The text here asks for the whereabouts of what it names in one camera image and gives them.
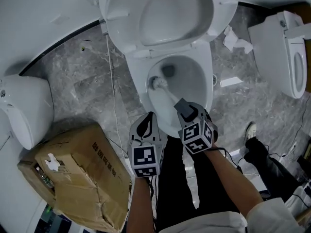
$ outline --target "white toilet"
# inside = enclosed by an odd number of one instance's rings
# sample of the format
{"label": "white toilet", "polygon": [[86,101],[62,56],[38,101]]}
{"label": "white toilet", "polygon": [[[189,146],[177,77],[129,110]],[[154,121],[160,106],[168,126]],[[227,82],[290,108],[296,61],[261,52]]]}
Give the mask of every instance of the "white toilet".
{"label": "white toilet", "polygon": [[[153,90],[160,76],[178,99],[210,110],[213,70],[209,42],[229,24],[238,0],[99,0],[109,36],[125,55],[140,100],[157,114],[158,125],[178,137],[181,129],[172,100]],[[166,75],[163,68],[173,67]]]}
{"label": "white toilet", "polygon": [[11,75],[0,79],[0,108],[21,145],[30,150],[47,133],[54,107],[47,80]]}
{"label": "white toilet", "polygon": [[304,38],[311,37],[311,24],[284,11],[248,30],[260,75],[284,94],[301,98],[307,83]]}

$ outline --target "gray marble floor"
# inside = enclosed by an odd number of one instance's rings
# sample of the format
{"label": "gray marble floor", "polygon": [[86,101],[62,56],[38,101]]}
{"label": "gray marble floor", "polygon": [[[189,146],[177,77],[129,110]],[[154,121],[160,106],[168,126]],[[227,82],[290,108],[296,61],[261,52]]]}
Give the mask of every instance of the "gray marble floor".
{"label": "gray marble floor", "polygon": [[[263,19],[264,15],[254,9],[239,6],[230,25],[238,37],[249,41],[247,28]],[[222,44],[223,39],[224,35],[221,34],[211,42],[214,74],[219,81],[238,77],[243,82],[227,87],[221,87],[219,83],[215,86],[210,115],[219,127],[217,144],[229,152],[243,149],[246,126],[250,121],[255,121],[258,124],[258,138],[269,145],[270,153],[287,153],[301,126],[309,94],[305,93],[301,99],[295,100],[275,91],[258,74],[253,53],[246,55],[241,49],[230,52]],[[116,133],[106,37],[99,26],[68,40],[25,73],[26,76],[42,77],[50,82],[55,119],[47,138],[96,121],[112,141],[125,149],[131,124],[145,111],[139,102],[126,60],[110,40],[109,51],[121,143]],[[292,160],[299,156],[307,144],[310,122],[311,101],[296,137],[295,152],[282,160],[294,174],[299,170]],[[123,160],[122,151],[113,143],[112,146]],[[184,154],[184,163],[193,202],[197,207],[199,199],[195,172],[187,153]],[[240,166],[249,179],[257,176],[251,164],[242,160]]]}

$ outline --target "leg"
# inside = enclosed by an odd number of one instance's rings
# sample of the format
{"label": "leg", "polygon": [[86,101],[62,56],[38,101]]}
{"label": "leg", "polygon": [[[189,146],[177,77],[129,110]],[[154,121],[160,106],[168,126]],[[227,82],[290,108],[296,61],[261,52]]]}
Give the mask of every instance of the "leg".
{"label": "leg", "polygon": [[239,213],[238,208],[226,193],[208,157],[203,152],[190,155],[194,160],[200,199],[197,216],[227,211]]}
{"label": "leg", "polygon": [[195,207],[187,184],[182,155],[181,140],[169,136],[158,182],[156,209],[158,232],[195,217]]}
{"label": "leg", "polygon": [[273,198],[281,197],[286,202],[299,187],[299,182],[274,158],[269,157],[265,146],[256,137],[246,142],[249,152],[244,159],[253,164]]}

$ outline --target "plastic bottle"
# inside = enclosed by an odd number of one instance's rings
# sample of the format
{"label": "plastic bottle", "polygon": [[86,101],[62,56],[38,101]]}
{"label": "plastic bottle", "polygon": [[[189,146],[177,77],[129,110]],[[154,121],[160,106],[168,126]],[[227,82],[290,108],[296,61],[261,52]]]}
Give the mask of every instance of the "plastic bottle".
{"label": "plastic bottle", "polygon": [[36,170],[38,171],[38,173],[39,173],[41,179],[44,181],[44,183],[47,184],[47,186],[48,186],[49,188],[51,188],[51,189],[54,188],[54,183],[53,183],[53,181],[51,181],[51,180],[47,177],[47,175],[46,175],[38,166],[37,166]]}

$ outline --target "forearm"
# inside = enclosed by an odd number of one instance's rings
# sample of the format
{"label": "forearm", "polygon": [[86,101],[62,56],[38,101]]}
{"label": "forearm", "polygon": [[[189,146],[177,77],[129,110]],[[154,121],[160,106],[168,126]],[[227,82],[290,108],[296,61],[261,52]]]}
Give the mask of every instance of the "forearm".
{"label": "forearm", "polygon": [[149,185],[144,178],[136,178],[126,232],[152,233],[153,223]]}
{"label": "forearm", "polygon": [[205,151],[212,162],[227,194],[244,217],[263,202],[253,184],[243,176],[219,151]]}

